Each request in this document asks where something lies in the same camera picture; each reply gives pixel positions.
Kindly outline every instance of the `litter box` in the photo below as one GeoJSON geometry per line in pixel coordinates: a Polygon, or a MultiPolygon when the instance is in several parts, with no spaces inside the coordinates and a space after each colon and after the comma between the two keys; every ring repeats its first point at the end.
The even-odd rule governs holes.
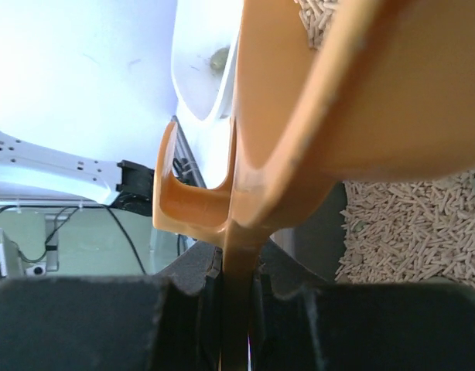
{"type": "Polygon", "coordinates": [[[243,0],[179,0],[176,10],[171,75],[179,104],[204,123],[231,114],[236,45],[243,0]],[[222,71],[210,59],[229,48],[222,71]]]}

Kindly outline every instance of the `orange plastic scoop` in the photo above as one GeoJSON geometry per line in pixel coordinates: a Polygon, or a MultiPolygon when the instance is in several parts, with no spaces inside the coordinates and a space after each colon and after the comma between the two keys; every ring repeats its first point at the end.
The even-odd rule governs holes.
{"type": "Polygon", "coordinates": [[[244,2],[220,188],[173,177],[174,124],[160,148],[155,227],[224,248],[223,369],[245,364],[259,247],[302,222],[335,181],[475,167],[475,0],[343,0],[318,53],[298,11],[293,0],[244,2]]]}

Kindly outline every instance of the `pile of pellets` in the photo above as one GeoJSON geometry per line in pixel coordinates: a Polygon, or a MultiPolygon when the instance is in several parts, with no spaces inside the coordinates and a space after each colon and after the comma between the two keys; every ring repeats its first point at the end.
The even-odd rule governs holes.
{"type": "Polygon", "coordinates": [[[339,1],[294,0],[294,2],[301,6],[299,17],[305,26],[309,47],[319,49],[329,32],[339,1]]]}
{"type": "Polygon", "coordinates": [[[475,172],[433,182],[345,182],[337,281],[445,277],[475,288],[475,172]]]}

